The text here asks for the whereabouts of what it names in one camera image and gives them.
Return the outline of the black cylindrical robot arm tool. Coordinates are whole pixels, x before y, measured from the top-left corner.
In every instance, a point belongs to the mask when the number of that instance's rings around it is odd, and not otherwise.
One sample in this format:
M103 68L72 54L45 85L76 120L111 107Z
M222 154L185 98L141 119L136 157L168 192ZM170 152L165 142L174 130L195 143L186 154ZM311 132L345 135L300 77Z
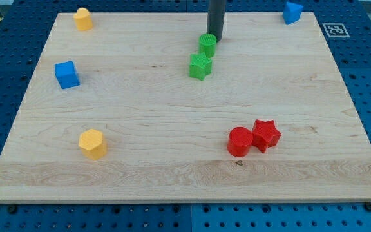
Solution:
M226 0L210 0L207 10L207 33L213 34L216 41L222 40Z

